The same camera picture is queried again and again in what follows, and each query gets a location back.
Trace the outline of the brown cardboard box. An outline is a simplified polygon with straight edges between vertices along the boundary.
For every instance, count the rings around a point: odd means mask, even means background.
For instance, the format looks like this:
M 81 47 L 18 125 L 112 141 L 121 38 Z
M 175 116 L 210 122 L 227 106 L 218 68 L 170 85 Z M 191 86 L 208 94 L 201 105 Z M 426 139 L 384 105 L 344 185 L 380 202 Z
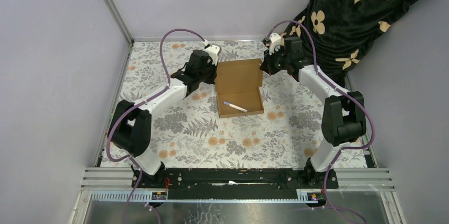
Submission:
M 222 61 L 217 66 L 215 90 L 220 118 L 233 118 L 264 113 L 260 87 L 263 72 L 260 59 Z M 229 102 L 247 109 L 241 112 L 224 105 Z

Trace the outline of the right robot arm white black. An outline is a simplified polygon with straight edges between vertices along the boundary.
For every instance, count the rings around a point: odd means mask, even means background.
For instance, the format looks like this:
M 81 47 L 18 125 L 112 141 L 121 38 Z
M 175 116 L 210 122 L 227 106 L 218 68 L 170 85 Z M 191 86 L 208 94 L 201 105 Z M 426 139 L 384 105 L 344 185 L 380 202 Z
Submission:
M 317 188 L 325 180 L 324 171 L 337 154 L 351 147 L 366 133 L 363 112 L 364 98 L 360 92 L 349 92 L 336 84 L 319 66 L 307 59 L 298 37 L 283 39 L 272 33 L 263 39 L 267 46 L 260 69 L 269 75 L 287 71 L 297 82 L 311 90 L 324 105 L 321 132 L 324 136 L 317 152 L 310 158 L 311 168 L 304 173 L 308 187 Z

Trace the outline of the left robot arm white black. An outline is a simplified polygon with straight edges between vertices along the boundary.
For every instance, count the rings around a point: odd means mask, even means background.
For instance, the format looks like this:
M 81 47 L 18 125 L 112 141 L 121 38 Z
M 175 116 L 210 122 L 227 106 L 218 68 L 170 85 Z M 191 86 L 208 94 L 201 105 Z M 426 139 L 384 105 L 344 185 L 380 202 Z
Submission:
M 145 173 L 143 179 L 149 186 L 159 187 L 164 182 L 163 164 L 150 147 L 152 119 L 196 91 L 201 83 L 214 84 L 220 53 L 216 45 L 194 50 L 184 67 L 170 75 L 166 86 L 142 100 L 117 104 L 106 146 L 114 144 L 124 150 Z

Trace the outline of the white blue pen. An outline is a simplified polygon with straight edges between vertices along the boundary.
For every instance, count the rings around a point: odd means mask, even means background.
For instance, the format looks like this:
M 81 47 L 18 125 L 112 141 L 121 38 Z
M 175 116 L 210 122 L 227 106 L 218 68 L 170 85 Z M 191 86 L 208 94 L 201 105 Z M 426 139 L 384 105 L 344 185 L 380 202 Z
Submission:
M 247 109 L 244 109 L 243 107 L 234 105 L 234 104 L 229 103 L 229 102 L 224 102 L 224 105 L 229 106 L 229 107 L 231 107 L 231 108 L 233 108 L 233 109 L 235 109 L 235 110 L 241 111 L 241 112 L 248 112 Z

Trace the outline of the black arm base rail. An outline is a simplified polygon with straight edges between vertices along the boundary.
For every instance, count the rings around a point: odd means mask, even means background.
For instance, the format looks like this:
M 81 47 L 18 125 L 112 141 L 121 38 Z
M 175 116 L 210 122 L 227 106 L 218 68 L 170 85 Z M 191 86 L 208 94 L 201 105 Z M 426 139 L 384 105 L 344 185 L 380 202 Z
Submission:
M 289 200 L 299 189 L 339 187 L 336 172 L 291 168 L 163 168 L 154 176 L 133 170 L 132 185 L 162 189 L 170 200 Z

